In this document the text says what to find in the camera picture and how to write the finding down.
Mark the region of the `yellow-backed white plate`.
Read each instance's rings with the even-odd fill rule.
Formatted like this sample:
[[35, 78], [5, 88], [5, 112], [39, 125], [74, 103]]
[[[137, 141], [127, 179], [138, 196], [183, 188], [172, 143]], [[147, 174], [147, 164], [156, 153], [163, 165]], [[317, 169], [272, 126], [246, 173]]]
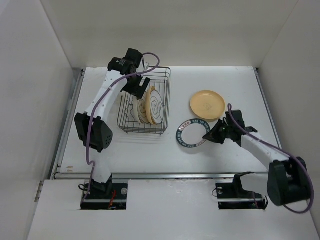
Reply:
[[154, 86], [151, 86], [146, 93], [145, 110], [147, 119], [152, 125], [159, 125], [163, 122], [164, 102]]

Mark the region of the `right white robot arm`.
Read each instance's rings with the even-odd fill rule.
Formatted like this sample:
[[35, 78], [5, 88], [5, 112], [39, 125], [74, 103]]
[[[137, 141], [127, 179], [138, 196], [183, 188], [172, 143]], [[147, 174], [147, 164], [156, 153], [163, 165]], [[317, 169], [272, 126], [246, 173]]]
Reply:
[[268, 197], [276, 206], [309, 201], [307, 208], [311, 208], [315, 192], [305, 161], [262, 140], [254, 127], [245, 125], [241, 110], [229, 109], [225, 118], [218, 120], [202, 138], [216, 144], [229, 139], [266, 168], [267, 175], [247, 171], [233, 177], [231, 190], [238, 198], [252, 198], [258, 194]]

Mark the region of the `aluminium table rail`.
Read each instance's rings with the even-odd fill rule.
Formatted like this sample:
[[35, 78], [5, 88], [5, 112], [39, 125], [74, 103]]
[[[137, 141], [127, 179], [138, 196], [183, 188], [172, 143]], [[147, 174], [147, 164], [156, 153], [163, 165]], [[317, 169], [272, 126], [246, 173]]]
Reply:
[[176, 140], [178, 127], [194, 118], [191, 97], [198, 91], [211, 90], [233, 109], [241, 110], [247, 126], [279, 146], [256, 68], [160, 67], [148, 77], [166, 101], [165, 123], [139, 125], [133, 117], [132, 97], [125, 93], [118, 96], [107, 118], [113, 132], [111, 145], [102, 153], [91, 152], [106, 161], [114, 178], [229, 178], [242, 172], [266, 173], [262, 163], [231, 140], [224, 144], [206, 142], [196, 148], [183, 147]]

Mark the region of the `yellow plate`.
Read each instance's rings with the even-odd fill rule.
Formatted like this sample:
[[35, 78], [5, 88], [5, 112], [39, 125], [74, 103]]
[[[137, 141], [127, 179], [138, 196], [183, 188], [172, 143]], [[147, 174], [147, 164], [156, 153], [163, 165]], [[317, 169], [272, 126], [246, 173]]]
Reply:
[[196, 92], [191, 97], [189, 105], [197, 117], [207, 121], [219, 119], [224, 114], [226, 108], [224, 98], [211, 90]]

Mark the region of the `white plate green lettered rim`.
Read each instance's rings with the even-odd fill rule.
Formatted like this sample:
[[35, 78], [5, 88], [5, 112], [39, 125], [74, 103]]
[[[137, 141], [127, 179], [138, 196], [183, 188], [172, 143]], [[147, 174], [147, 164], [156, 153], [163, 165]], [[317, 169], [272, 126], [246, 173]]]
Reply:
[[205, 120], [192, 118], [178, 127], [175, 138], [182, 147], [196, 148], [207, 141], [204, 136], [210, 130], [210, 125]]

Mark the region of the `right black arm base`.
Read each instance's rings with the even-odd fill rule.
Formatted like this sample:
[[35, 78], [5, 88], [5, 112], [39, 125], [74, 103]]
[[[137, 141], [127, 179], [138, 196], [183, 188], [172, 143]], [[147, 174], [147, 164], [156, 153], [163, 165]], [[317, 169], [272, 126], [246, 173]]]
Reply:
[[269, 200], [261, 194], [239, 190], [233, 182], [215, 183], [219, 210], [266, 210]]

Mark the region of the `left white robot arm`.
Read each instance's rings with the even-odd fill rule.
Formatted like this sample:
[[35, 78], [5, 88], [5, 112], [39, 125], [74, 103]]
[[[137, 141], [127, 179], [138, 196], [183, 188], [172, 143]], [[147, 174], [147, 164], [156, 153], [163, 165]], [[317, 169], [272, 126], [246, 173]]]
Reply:
[[123, 58], [114, 57], [107, 65], [107, 73], [95, 99], [84, 113], [74, 117], [78, 138], [85, 146], [86, 163], [92, 166], [87, 188], [83, 190], [82, 202], [87, 198], [93, 187], [100, 198], [111, 195], [112, 186], [108, 183], [111, 174], [95, 175], [97, 166], [95, 160], [90, 160], [90, 149], [101, 153], [107, 149], [113, 139], [113, 132], [104, 121], [121, 92], [126, 92], [138, 100], [142, 99], [150, 83], [146, 78], [140, 85], [144, 74], [155, 70], [160, 64], [160, 58], [151, 52], [141, 53], [129, 48]]

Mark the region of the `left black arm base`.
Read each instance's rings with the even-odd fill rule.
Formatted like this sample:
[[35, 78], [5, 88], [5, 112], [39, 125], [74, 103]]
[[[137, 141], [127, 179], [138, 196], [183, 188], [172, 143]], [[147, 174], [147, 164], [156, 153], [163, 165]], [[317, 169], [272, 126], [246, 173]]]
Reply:
[[126, 210], [129, 185], [128, 182], [113, 182], [110, 178], [106, 183], [92, 181], [89, 184], [79, 184], [82, 191], [81, 210]]

